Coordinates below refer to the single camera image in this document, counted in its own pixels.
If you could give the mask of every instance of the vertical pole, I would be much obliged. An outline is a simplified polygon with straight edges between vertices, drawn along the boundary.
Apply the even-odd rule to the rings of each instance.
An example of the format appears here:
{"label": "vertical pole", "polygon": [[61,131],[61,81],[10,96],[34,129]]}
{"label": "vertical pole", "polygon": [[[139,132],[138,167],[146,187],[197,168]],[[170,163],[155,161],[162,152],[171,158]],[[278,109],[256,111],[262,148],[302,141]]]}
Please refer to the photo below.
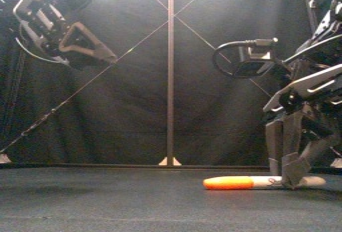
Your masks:
{"label": "vertical pole", "polygon": [[174,165],[174,0],[169,0],[167,166]]}

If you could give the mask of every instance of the black backdrop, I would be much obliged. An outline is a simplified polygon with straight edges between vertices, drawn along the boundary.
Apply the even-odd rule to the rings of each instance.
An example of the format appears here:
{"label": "black backdrop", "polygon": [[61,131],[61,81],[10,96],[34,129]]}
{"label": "black backdrop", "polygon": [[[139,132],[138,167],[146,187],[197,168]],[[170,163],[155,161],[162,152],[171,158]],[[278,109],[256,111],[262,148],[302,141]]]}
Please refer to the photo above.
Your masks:
{"label": "black backdrop", "polygon": [[[277,81],[270,75],[253,80],[225,77],[212,64],[213,47],[277,37],[278,57],[289,57],[312,35],[305,0],[174,3],[174,156],[183,165],[268,165],[262,107]],[[117,53],[119,63],[10,149],[14,161],[154,165],[163,160],[167,7],[169,0],[94,0],[71,14]],[[2,18],[3,145],[103,70],[79,71],[27,56],[18,98],[8,103],[19,55],[6,30],[12,20]]]}

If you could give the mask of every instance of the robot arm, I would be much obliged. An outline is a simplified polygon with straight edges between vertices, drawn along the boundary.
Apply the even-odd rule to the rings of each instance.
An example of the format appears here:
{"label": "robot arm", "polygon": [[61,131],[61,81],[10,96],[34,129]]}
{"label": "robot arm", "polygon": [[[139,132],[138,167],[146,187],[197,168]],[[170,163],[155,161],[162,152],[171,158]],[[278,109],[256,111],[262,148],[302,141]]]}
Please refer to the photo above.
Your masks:
{"label": "robot arm", "polygon": [[14,13],[35,46],[58,63],[82,68],[117,62],[117,55],[87,27],[70,23],[47,0],[20,0]]}

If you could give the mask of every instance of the orange marker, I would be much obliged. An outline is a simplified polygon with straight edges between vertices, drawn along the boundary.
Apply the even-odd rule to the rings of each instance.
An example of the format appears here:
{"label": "orange marker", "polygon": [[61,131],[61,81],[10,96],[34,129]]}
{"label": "orange marker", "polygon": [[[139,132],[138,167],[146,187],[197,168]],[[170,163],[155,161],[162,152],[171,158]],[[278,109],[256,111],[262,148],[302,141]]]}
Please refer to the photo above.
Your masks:
{"label": "orange marker", "polygon": [[[206,179],[204,185],[206,189],[268,189],[282,188],[281,176],[224,176]],[[321,177],[304,177],[298,187],[317,187],[326,184]]]}

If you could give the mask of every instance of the black floor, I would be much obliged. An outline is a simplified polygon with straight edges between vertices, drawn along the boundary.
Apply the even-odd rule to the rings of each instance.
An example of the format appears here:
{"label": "black floor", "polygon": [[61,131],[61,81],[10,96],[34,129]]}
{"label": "black floor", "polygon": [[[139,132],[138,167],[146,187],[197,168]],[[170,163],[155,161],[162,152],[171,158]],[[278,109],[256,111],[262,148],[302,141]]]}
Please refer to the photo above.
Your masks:
{"label": "black floor", "polygon": [[0,231],[342,231],[342,176],[306,190],[209,191],[248,170],[0,169]]}

